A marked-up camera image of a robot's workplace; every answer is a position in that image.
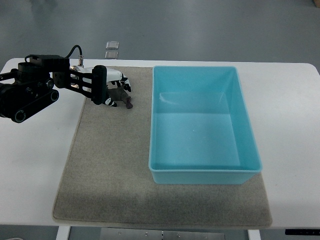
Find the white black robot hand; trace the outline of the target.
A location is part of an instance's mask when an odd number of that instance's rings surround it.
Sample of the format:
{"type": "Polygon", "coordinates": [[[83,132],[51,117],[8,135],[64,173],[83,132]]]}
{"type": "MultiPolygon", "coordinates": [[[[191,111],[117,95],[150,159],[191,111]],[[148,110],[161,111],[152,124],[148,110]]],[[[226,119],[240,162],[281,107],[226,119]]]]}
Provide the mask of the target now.
{"type": "Polygon", "coordinates": [[[70,85],[67,88],[91,99],[96,105],[116,107],[117,101],[111,100],[107,90],[117,87],[124,87],[127,94],[132,91],[130,81],[119,70],[103,65],[95,67],[77,65],[70,68],[70,85]]]}

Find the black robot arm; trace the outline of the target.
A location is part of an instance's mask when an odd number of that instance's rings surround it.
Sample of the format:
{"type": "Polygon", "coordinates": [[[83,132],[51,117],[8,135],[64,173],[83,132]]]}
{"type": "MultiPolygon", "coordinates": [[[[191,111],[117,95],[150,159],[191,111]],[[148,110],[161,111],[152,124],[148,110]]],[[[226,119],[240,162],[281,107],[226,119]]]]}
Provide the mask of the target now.
{"type": "Polygon", "coordinates": [[[13,83],[0,84],[0,116],[22,123],[59,99],[54,89],[68,89],[84,94],[81,78],[70,68],[70,56],[79,50],[79,64],[83,66],[83,52],[74,45],[67,56],[30,54],[17,68],[2,73],[0,81],[13,79],[13,83]]]}

